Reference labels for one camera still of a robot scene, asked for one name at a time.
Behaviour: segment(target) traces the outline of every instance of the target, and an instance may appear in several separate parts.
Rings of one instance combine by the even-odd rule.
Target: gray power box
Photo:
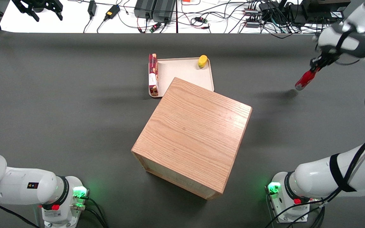
[[[152,19],[156,1],[157,0],[138,0],[135,9],[133,10],[135,17]]]
[[[153,12],[153,20],[155,22],[169,22],[173,16],[176,0],[157,0],[155,10]]]

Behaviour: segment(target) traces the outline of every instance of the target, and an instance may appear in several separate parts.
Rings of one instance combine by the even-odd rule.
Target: green led light
[[[87,195],[87,188],[84,186],[78,186],[73,188],[73,196],[81,197]]]
[[[277,194],[280,188],[281,184],[278,182],[271,182],[268,184],[268,190],[271,194]]]

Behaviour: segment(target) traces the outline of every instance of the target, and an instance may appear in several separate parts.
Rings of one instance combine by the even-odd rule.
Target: dark gray tablecloth
[[[0,32],[0,154],[11,167],[79,177],[111,228],[263,228],[275,173],[365,141],[363,63],[329,66],[291,91],[314,46],[310,35]],[[149,53],[206,54],[215,92],[254,108],[220,198],[146,173],[130,152],[159,102],[148,95]],[[31,206],[8,208],[34,221]],[[0,210],[0,227],[30,226]],[[99,224],[84,213],[87,227]],[[323,227],[365,227],[365,197],[335,199]]]

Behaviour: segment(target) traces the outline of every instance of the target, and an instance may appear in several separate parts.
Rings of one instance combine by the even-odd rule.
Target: yellow object
[[[200,59],[198,59],[198,66],[203,68],[207,64],[207,60],[208,58],[206,55],[201,55]]]

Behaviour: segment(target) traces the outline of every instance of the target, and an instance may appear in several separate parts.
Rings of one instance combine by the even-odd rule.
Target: wooden cube
[[[147,172],[204,199],[222,195],[252,107],[174,78],[132,148]]]

